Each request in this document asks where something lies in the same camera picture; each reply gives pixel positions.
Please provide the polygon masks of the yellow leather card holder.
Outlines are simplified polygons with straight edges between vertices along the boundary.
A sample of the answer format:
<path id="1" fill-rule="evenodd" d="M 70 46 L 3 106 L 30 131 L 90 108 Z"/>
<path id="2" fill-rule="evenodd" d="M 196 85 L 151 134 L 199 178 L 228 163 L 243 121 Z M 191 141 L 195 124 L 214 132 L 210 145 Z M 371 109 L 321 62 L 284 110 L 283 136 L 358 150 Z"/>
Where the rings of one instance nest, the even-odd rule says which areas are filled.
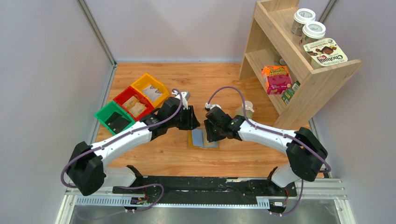
<path id="1" fill-rule="evenodd" d="M 219 142 L 209 142 L 205 129 L 194 129 L 187 132 L 188 147 L 191 148 L 219 148 Z"/>

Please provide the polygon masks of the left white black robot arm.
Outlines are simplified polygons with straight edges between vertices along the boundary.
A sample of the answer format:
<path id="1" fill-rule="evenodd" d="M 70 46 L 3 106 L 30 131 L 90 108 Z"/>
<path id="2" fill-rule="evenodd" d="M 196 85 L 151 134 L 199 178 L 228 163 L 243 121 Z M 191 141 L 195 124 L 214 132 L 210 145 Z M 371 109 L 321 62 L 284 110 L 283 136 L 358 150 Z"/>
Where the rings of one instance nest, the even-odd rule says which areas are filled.
<path id="1" fill-rule="evenodd" d="M 189 98 L 190 93 L 183 91 L 111 138 L 91 145 L 84 141 L 78 143 L 62 175 L 68 175 L 82 195 L 95 193 L 109 179 L 105 168 L 125 152 L 165 135 L 170 128 L 193 130 L 200 126 L 193 106 L 188 105 Z"/>

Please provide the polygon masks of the packet in yellow bin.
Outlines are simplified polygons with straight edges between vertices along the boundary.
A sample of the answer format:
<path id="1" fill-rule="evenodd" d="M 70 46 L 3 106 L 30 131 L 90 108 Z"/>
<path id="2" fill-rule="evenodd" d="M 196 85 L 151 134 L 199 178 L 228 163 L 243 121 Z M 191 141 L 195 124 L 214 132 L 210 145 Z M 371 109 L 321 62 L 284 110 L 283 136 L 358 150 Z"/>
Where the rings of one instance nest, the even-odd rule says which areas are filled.
<path id="1" fill-rule="evenodd" d="M 142 90 L 142 93 L 145 96 L 147 96 L 152 102 L 155 102 L 163 95 L 163 93 L 160 90 L 158 90 L 156 87 L 154 87 L 151 84 L 145 87 Z"/>

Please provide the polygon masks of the clear bottle white cap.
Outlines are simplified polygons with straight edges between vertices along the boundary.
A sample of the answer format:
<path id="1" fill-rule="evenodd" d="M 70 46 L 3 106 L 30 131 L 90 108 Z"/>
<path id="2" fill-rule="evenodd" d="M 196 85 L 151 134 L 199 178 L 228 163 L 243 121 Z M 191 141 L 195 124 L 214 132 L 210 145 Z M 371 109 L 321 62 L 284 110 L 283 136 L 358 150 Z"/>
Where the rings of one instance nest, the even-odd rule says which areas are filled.
<path id="1" fill-rule="evenodd" d="M 235 111 L 235 115 L 245 116 L 248 119 L 252 119 L 253 113 L 255 112 L 253 109 L 253 103 L 251 101 L 244 101 L 245 104 L 241 104 Z"/>

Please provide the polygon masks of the packet in red bin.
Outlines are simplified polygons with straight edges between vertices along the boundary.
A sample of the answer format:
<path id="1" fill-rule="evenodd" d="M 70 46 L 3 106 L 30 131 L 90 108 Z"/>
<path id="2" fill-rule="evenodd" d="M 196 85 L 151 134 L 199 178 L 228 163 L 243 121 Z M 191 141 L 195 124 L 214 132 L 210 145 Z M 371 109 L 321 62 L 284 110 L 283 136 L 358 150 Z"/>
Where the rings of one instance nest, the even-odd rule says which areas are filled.
<path id="1" fill-rule="evenodd" d="M 122 106 L 135 118 L 138 118 L 147 109 L 147 107 L 135 96 L 129 98 Z"/>

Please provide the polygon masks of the yellow plastic bin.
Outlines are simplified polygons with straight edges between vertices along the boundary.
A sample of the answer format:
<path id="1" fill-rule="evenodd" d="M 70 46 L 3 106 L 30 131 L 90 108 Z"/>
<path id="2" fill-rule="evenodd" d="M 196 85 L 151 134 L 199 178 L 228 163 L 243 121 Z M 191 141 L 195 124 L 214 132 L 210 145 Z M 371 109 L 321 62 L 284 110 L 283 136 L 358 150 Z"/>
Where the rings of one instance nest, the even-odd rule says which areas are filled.
<path id="1" fill-rule="evenodd" d="M 145 73 L 131 85 L 156 108 L 170 96 L 167 87 L 148 73 Z"/>

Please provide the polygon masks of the black item in green bin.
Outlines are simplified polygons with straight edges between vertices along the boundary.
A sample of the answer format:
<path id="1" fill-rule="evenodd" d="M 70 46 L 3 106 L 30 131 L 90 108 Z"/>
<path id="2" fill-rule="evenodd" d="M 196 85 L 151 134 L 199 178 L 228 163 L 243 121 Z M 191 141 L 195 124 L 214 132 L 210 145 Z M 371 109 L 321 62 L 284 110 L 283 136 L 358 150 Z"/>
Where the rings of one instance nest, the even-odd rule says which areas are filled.
<path id="1" fill-rule="evenodd" d="M 112 115 L 106 120 L 106 125 L 114 134 L 123 131 L 131 122 L 122 117 L 121 114 L 113 112 Z"/>

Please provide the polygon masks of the green plastic bin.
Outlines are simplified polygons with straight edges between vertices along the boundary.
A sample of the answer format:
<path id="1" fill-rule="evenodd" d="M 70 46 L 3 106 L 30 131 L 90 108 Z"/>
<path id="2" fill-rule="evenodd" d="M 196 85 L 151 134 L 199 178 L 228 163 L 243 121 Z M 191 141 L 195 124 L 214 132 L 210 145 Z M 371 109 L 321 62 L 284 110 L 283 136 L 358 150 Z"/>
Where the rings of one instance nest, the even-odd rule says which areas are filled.
<path id="1" fill-rule="evenodd" d="M 94 116 L 112 135 L 135 124 L 134 119 L 114 101 L 106 104 Z"/>

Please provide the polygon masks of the small green box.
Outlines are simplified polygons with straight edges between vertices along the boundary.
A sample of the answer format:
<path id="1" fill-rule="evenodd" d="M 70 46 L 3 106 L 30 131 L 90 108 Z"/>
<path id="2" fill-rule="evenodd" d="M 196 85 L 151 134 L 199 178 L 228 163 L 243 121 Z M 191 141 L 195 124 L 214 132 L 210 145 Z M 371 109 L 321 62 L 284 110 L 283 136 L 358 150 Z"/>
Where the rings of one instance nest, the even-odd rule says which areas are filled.
<path id="1" fill-rule="evenodd" d="M 295 93 L 298 90 L 299 86 L 300 86 L 300 82 L 299 81 L 295 81 L 290 88 L 288 88 L 285 91 L 283 91 L 282 96 L 281 96 L 281 100 L 283 101 L 283 103 L 285 105 L 287 105 L 290 102 L 291 98 L 295 95 Z"/>

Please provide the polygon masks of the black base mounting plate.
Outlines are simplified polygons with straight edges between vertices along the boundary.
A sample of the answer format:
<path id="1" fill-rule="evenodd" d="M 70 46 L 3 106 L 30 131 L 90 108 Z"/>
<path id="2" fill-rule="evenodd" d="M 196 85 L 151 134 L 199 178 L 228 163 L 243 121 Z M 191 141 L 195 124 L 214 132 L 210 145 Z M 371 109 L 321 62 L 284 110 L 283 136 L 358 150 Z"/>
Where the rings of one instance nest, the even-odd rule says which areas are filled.
<path id="1" fill-rule="evenodd" d="M 258 196 L 297 196 L 296 186 L 291 183 L 284 189 L 269 188 L 263 178 L 199 177 L 199 176 L 144 176 L 133 186 L 145 186 L 139 190 L 113 187 L 115 194 L 144 194 L 149 202 L 162 195 L 160 203 L 253 205 Z"/>

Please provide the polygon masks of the jar on lower shelf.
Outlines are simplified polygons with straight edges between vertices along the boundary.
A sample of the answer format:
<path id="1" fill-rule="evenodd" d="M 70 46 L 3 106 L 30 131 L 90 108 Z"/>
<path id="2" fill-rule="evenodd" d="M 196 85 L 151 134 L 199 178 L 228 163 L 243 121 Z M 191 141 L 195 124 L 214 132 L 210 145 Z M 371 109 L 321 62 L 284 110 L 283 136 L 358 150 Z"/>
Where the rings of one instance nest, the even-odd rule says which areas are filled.
<path id="1" fill-rule="evenodd" d="M 287 63 L 285 62 L 285 60 L 282 58 L 282 56 L 280 55 L 280 53 L 277 50 L 275 50 L 274 64 L 280 65 L 280 66 L 287 65 Z"/>

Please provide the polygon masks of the Chobani yogurt cup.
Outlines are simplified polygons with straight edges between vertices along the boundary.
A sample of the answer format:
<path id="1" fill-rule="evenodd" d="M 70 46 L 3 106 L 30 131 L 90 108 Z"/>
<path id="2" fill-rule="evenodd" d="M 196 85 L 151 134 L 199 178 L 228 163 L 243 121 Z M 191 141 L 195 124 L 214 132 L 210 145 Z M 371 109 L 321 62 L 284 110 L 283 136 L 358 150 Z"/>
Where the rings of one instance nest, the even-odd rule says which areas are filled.
<path id="1" fill-rule="evenodd" d="M 313 69 L 320 69 L 348 61 L 348 57 L 332 38 L 324 38 L 304 45 L 305 52 L 311 57 Z"/>

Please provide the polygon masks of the white lidded cup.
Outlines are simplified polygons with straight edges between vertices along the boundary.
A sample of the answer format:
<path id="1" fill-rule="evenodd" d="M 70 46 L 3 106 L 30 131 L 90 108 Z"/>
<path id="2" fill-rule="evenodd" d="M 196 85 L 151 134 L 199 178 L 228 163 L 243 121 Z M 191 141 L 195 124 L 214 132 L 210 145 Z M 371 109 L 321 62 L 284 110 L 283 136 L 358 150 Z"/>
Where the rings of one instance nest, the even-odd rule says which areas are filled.
<path id="1" fill-rule="evenodd" d="M 299 41 L 300 46 L 315 42 L 323 38 L 325 36 L 326 27 L 321 22 L 311 21 L 303 26 L 302 32 L 303 34 Z"/>
<path id="2" fill-rule="evenodd" d="M 304 25 L 316 20 L 316 13 L 311 9 L 301 8 L 294 13 L 293 18 L 291 33 L 301 36 Z"/>

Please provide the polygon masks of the rear white lidded cup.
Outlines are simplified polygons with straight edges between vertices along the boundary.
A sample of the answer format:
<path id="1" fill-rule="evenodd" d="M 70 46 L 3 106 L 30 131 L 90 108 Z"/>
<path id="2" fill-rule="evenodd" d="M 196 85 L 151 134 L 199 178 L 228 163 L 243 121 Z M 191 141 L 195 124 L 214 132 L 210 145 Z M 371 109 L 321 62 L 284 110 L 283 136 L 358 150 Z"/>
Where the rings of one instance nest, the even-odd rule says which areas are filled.
<path id="1" fill-rule="evenodd" d="M 316 13 L 311 9 L 301 8 L 294 13 L 293 18 L 291 33 L 301 36 L 304 25 L 316 20 Z"/>

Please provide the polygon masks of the aluminium frame rail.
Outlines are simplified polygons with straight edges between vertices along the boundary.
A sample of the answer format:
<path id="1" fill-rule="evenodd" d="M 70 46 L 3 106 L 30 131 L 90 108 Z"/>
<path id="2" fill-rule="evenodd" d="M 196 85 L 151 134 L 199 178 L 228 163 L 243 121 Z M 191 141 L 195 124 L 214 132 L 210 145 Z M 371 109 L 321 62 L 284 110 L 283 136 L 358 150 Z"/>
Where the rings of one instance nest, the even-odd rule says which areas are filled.
<path id="1" fill-rule="evenodd" d="M 104 187 L 89 196 L 78 190 L 66 191 L 56 223 L 71 221 L 76 206 L 114 206 L 121 210 L 152 208 L 252 209 L 282 217 L 307 210 L 318 202 L 341 224 L 355 218 L 340 179 L 318 178 L 314 182 L 296 181 L 285 188 L 269 189 L 266 178 L 139 176 L 138 189 Z"/>

